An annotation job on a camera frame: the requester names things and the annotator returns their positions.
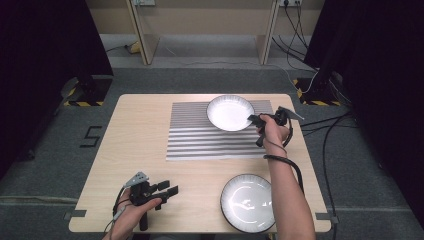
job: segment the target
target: hand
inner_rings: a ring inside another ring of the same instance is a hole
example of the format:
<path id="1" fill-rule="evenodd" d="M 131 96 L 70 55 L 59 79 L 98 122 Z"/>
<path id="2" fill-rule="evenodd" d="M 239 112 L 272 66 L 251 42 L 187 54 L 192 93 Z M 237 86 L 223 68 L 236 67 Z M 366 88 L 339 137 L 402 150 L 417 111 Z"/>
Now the hand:
<path id="1" fill-rule="evenodd" d="M 116 220 L 112 231 L 109 231 L 108 234 L 103 238 L 104 240 L 111 239 L 110 233 L 112 232 L 112 239 L 127 239 L 131 233 L 132 230 L 135 228 L 135 226 L 138 225 L 140 222 L 141 217 L 150 209 L 156 207 L 162 202 L 162 199 L 155 198 L 150 200 L 149 202 L 140 205 L 140 206 L 134 206 L 130 200 L 130 189 L 125 189 L 124 193 L 122 194 L 121 198 L 119 199 L 119 202 L 124 201 L 128 199 L 128 201 L 122 202 L 119 204 L 117 211 L 119 211 L 123 206 L 125 207 L 124 212 L 119 216 L 119 218 Z"/>
<path id="2" fill-rule="evenodd" d="M 274 149 L 283 147 L 283 141 L 287 139 L 287 136 L 290 133 L 289 129 L 284 126 L 277 125 L 275 120 L 268 115 L 259 115 L 259 117 L 266 122 L 265 139 L 263 144 L 267 150 L 267 153 L 281 155 L 278 154 L 280 151 L 276 151 Z"/>

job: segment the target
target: yellow and black tape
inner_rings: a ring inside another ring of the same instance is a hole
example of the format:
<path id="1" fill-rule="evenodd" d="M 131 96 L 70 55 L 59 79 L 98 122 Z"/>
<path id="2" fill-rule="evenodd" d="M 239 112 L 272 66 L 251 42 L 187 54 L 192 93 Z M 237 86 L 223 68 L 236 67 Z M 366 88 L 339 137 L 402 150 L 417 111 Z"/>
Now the yellow and black tape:
<path id="1" fill-rule="evenodd" d="M 304 105 L 318 105 L 318 106 L 340 106 L 339 101 L 325 101 L 325 100 L 306 100 L 302 90 L 298 86 L 299 81 L 293 80 L 294 86 L 297 88 L 297 96 L 299 97 L 300 103 Z"/>
<path id="2" fill-rule="evenodd" d="M 275 234 L 273 233 L 268 233 L 268 236 L 266 238 L 267 240 L 276 240 L 277 238 L 275 237 Z"/>
<path id="3" fill-rule="evenodd" d="M 74 106 L 74 107 L 98 107 L 102 106 L 103 102 L 76 102 L 76 101 L 66 101 L 64 106 Z"/>
<path id="4" fill-rule="evenodd" d="M 108 84 L 110 85 L 111 81 L 101 80 L 96 82 L 97 86 L 101 86 L 100 84 Z M 76 107 L 97 107 L 102 106 L 105 95 L 107 91 L 102 94 L 98 94 L 100 91 L 97 91 L 96 94 L 87 96 L 84 91 L 79 87 L 78 81 L 75 86 L 69 91 L 68 98 L 63 104 L 64 106 L 76 106 Z"/>

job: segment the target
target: black cable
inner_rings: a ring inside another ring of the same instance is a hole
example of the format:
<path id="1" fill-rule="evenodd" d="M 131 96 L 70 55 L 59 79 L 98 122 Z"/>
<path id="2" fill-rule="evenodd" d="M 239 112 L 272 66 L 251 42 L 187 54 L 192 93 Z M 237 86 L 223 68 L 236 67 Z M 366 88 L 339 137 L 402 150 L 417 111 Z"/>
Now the black cable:
<path id="1" fill-rule="evenodd" d="M 130 200 L 129 198 L 127 198 L 127 199 L 125 199 L 125 200 L 122 200 L 122 201 L 120 201 L 119 203 L 117 203 L 117 204 L 116 204 L 116 206 L 119 206 L 119 205 L 121 205 L 121 203 L 126 202 L 126 201 L 129 201 L 129 200 Z"/>
<path id="2" fill-rule="evenodd" d="M 287 12 L 287 8 L 284 8 L 284 11 L 286 12 L 287 18 L 289 19 L 290 24 L 291 24 L 291 25 L 292 25 L 292 27 L 293 27 L 293 30 L 294 30 L 294 37 L 295 37 L 295 36 L 297 36 L 297 37 L 299 38 L 299 40 L 303 43 L 303 46 L 305 46 L 306 48 L 308 48 L 308 47 L 307 47 L 307 45 L 306 45 L 306 42 L 303 42 L 303 39 L 300 37 L 299 33 L 297 32 L 297 27 L 295 27 L 295 26 L 294 26 L 294 23 L 293 23 L 293 21 L 291 20 L 291 18 L 290 18 L 290 16 L 289 16 L 289 13 Z"/>
<path id="3" fill-rule="evenodd" d="M 293 53 L 291 53 L 290 51 L 284 49 L 280 44 L 277 43 L 277 41 L 275 40 L 274 37 L 272 37 L 272 41 L 280 48 L 281 51 L 283 51 L 284 53 L 292 56 L 293 58 L 295 58 L 296 60 L 299 60 L 300 62 L 303 63 L 303 59 L 301 59 L 300 57 L 294 55 Z"/>
<path id="4" fill-rule="evenodd" d="M 280 39 L 281 43 L 284 44 L 284 46 L 286 46 L 287 48 L 290 48 L 284 41 L 283 39 L 281 39 L 281 36 L 278 35 L 278 38 Z M 291 51 L 296 52 L 297 54 L 302 55 L 303 57 L 305 56 L 304 53 L 297 51 L 296 49 L 290 48 Z"/>
<path id="5" fill-rule="evenodd" d="M 334 96 L 334 98 L 336 98 L 337 99 L 337 101 L 339 101 L 339 103 L 341 103 L 342 105 L 345 105 L 345 106 L 347 106 L 347 107 L 352 107 L 352 101 L 350 101 L 350 99 L 349 98 L 347 98 L 343 93 L 342 93 L 342 91 L 340 91 L 337 87 L 336 87 L 336 84 L 334 84 L 334 82 L 333 82 L 333 78 L 335 78 L 335 76 L 332 74 L 331 76 L 330 76 L 330 79 L 328 80 L 328 82 L 330 83 L 330 90 L 331 90 L 331 93 L 333 94 L 333 96 Z"/>
<path id="6" fill-rule="evenodd" d="M 278 44 L 277 43 L 277 41 L 275 40 L 275 38 L 274 37 L 272 37 L 272 41 L 280 48 L 280 50 L 281 51 L 283 51 L 284 53 L 286 53 L 286 54 L 288 54 L 288 55 L 290 55 L 290 56 L 292 56 L 293 58 L 295 58 L 296 60 L 298 60 L 298 61 L 300 61 L 301 63 L 303 63 L 303 64 L 305 64 L 306 66 L 308 66 L 308 67 L 310 67 L 310 68 L 312 68 L 312 69 L 314 69 L 314 71 L 313 70 L 309 70 L 309 69 L 301 69 L 301 68 L 296 68 L 296 67 L 293 67 L 291 64 L 290 64 L 290 62 L 288 62 L 289 63 L 289 65 L 290 65 L 290 67 L 292 67 L 292 68 L 294 68 L 294 69 L 298 69 L 298 70 L 302 70 L 302 71 L 308 71 L 308 72 L 313 72 L 313 73 L 316 73 L 316 72 L 318 72 L 318 69 L 316 69 L 316 68 L 314 68 L 314 67 L 311 67 L 311 66 L 309 66 L 308 64 L 306 64 L 306 63 L 304 63 L 303 62 L 303 59 L 301 59 L 301 58 L 299 58 L 298 56 L 296 56 L 296 55 L 294 55 L 293 53 L 291 53 L 291 52 L 288 52 L 286 49 L 284 49 L 280 44 Z"/>
<path id="7" fill-rule="evenodd" d="M 333 218 L 337 218 L 337 213 L 336 213 L 336 207 L 335 207 L 335 204 L 334 204 L 333 195 L 331 194 L 330 183 L 328 181 L 327 164 L 326 164 L 326 159 L 325 159 L 325 146 L 327 144 L 328 135 L 330 134 L 331 129 L 333 129 L 337 125 L 337 123 L 340 122 L 344 117 L 346 117 L 350 114 L 351 114 L 350 112 L 343 114 L 328 128 L 327 133 L 325 134 L 325 137 L 324 137 L 324 143 L 322 145 L 322 166 L 323 166 L 323 170 L 324 170 L 325 184 L 326 184 L 327 190 L 328 190 L 328 197 L 330 198 L 330 204 L 331 204 L 331 208 L 332 208 L 332 211 L 333 211 Z M 333 240 L 335 240 L 336 234 L 337 234 L 337 227 L 336 227 L 337 223 L 334 223 L 332 221 L 332 225 L 333 225 Z"/>
<path id="8" fill-rule="evenodd" d="M 289 144 L 291 138 L 293 137 L 293 126 L 291 124 L 291 118 L 287 117 L 287 121 L 289 122 L 289 135 L 287 136 L 287 139 L 283 143 L 283 147 L 287 146 Z"/>
<path id="9" fill-rule="evenodd" d="M 286 154 L 287 154 L 287 150 L 286 149 L 284 149 L 283 147 L 281 147 L 280 145 L 277 145 L 277 144 L 275 144 L 275 143 L 273 143 L 273 142 L 269 142 L 271 145 L 274 145 L 274 146 L 276 146 L 276 147 L 278 147 L 278 148 L 281 148 L 281 150 L 283 150 Z"/>
<path id="10" fill-rule="evenodd" d="M 110 227 L 109 240 L 112 240 L 113 227 L 115 226 L 115 221 L 112 220 L 112 226 Z"/>
<path id="11" fill-rule="evenodd" d="M 112 215 L 113 216 L 116 214 L 116 210 L 117 210 L 117 207 L 119 205 L 118 202 L 119 202 L 119 199 L 121 198 L 122 192 L 124 192 L 124 190 L 125 190 L 125 188 L 122 187 L 121 190 L 119 190 L 118 196 L 116 197 L 115 205 L 113 205 L 113 209 L 112 209 Z"/>
<path id="12" fill-rule="evenodd" d="M 293 44 L 293 40 L 294 40 L 294 38 L 295 38 L 295 35 L 293 35 L 293 38 L 292 38 L 292 40 L 291 40 L 291 42 L 290 42 L 290 44 L 289 44 L 289 48 L 287 49 L 287 53 L 290 53 L 290 49 L 292 49 L 292 48 L 291 48 L 291 46 L 292 46 L 292 44 Z M 297 69 L 297 70 L 300 70 L 299 68 L 296 68 L 296 67 L 294 67 L 293 65 L 291 65 L 291 63 L 290 63 L 290 61 L 289 61 L 289 55 L 288 55 L 288 54 L 286 55 L 286 59 L 287 59 L 287 63 L 289 64 L 289 66 L 290 66 L 291 68 L 293 68 L 293 69 Z"/>
<path id="13" fill-rule="evenodd" d="M 317 131 L 319 131 L 321 129 L 328 128 L 328 127 L 330 127 L 330 125 L 322 126 L 322 127 L 314 128 L 314 129 L 302 129 L 302 131 L 311 131 L 309 133 L 303 134 L 303 136 L 306 137 L 306 136 L 308 136 L 308 135 L 310 135 L 312 133 L 315 133 L 315 132 L 317 132 Z M 358 127 L 355 127 L 355 126 L 345 126 L 345 125 L 336 125 L 336 127 L 358 128 Z"/>
<path id="14" fill-rule="evenodd" d="M 134 44 L 136 44 L 137 42 L 134 42 L 134 43 L 132 43 L 132 44 L 130 44 L 130 45 L 124 45 L 124 46 L 118 46 L 118 47 L 114 47 L 114 48 L 111 48 L 111 49 L 108 49 L 108 50 L 106 50 L 106 52 L 109 52 L 109 51 L 112 51 L 112 50 L 115 50 L 115 49 L 118 49 L 118 48 L 125 48 L 129 53 L 131 53 L 130 52 L 130 50 L 128 50 L 128 48 L 130 47 L 130 46 L 132 46 L 132 45 L 134 45 Z"/>
<path id="15" fill-rule="evenodd" d="M 297 166 L 296 163 L 294 163 L 292 160 L 290 160 L 288 158 L 283 158 L 283 157 L 280 157 L 280 156 L 268 155 L 268 154 L 264 155 L 264 159 L 278 160 L 280 162 L 287 163 L 288 165 L 290 165 L 291 167 L 293 167 L 294 170 L 296 171 L 297 182 L 299 183 L 300 190 L 302 190 L 303 194 L 305 194 L 305 191 L 303 190 L 302 172 L 300 171 L 300 168 Z"/>
<path id="16" fill-rule="evenodd" d="M 299 19 L 300 33 L 302 34 L 305 47 L 306 49 L 308 49 L 308 44 L 306 43 L 305 35 L 303 34 L 302 22 L 300 21 L 300 17 L 302 16 L 302 6 L 300 6 L 300 3 L 298 1 L 295 1 L 295 3 L 296 3 L 296 9 L 297 9 L 297 17 Z"/>
<path id="17" fill-rule="evenodd" d="M 305 123 L 305 124 L 300 125 L 300 127 L 302 128 L 302 127 L 306 127 L 306 126 L 309 126 L 309 125 L 314 125 L 314 124 L 318 124 L 318 123 L 328 122 L 328 121 L 331 121 L 331 120 L 335 120 L 335 119 L 344 117 L 346 114 L 347 113 L 344 113 L 343 115 L 340 115 L 340 116 L 337 116 L 337 117 L 331 117 L 331 118 L 326 118 L 326 119 L 319 120 L 319 121 L 316 121 L 316 122 Z"/>
<path id="18" fill-rule="evenodd" d="M 106 232 L 106 230 L 107 230 L 107 227 L 109 227 L 109 225 L 111 224 L 113 222 L 113 219 L 106 225 L 106 227 L 105 227 L 105 230 L 103 230 L 103 237 L 105 237 L 106 236 L 106 234 L 107 234 L 107 232 Z"/>

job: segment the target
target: striped mat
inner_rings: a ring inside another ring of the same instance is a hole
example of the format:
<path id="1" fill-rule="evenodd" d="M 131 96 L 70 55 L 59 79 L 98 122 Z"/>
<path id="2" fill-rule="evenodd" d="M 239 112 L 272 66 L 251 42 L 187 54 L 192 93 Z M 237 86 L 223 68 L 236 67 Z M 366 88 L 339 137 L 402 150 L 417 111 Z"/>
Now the striped mat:
<path id="1" fill-rule="evenodd" d="M 273 114 L 269 100 L 250 101 L 255 114 Z M 237 132 L 215 127 L 206 115 L 209 102 L 177 102 L 172 105 L 166 160 L 262 158 L 256 146 L 255 126 Z"/>

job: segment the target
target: wall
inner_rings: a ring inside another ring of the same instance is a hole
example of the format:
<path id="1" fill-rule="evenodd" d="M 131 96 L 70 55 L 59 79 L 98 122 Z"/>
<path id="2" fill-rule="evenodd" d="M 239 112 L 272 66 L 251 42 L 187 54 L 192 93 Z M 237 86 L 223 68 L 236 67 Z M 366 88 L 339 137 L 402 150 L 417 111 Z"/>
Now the wall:
<path id="1" fill-rule="evenodd" d="M 126 0 L 86 0 L 97 30 L 101 34 L 134 34 Z M 304 35 L 312 35 L 321 12 L 324 0 L 303 0 L 301 23 Z M 295 23 L 296 8 L 287 12 Z M 276 20 L 275 35 L 293 35 L 293 28 L 283 7 L 280 7 Z"/>
<path id="2" fill-rule="evenodd" d="M 303 0 L 301 6 L 301 24 L 303 29 L 303 34 L 306 36 L 311 36 L 314 32 L 315 25 L 318 21 L 319 15 L 321 13 L 322 6 L 324 5 L 325 0 Z M 293 24 L 298 21 L 297 8 L 288 7 L 287 13 L 290 16 Z M 293 35 L 294 30 L 287 17 L 284 7 L 280 7 L 278 10 L 277 20 L 274 28 L 274 35 Z"/>

